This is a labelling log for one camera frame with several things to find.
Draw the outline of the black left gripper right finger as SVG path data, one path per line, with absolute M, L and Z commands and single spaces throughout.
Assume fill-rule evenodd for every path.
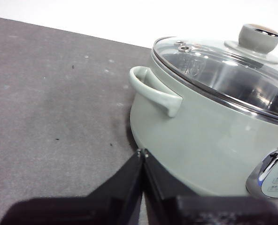
M 278 209 L 247 196 L 200 196 L 142 151 L 144 193 L 154 225 L 278 225 Z

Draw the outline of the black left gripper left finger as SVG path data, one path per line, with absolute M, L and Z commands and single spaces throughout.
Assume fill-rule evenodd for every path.
M 13 204 L 2 225 L 133 225 L 142 199 L 141 152 L 87 196 L 40 197 Z

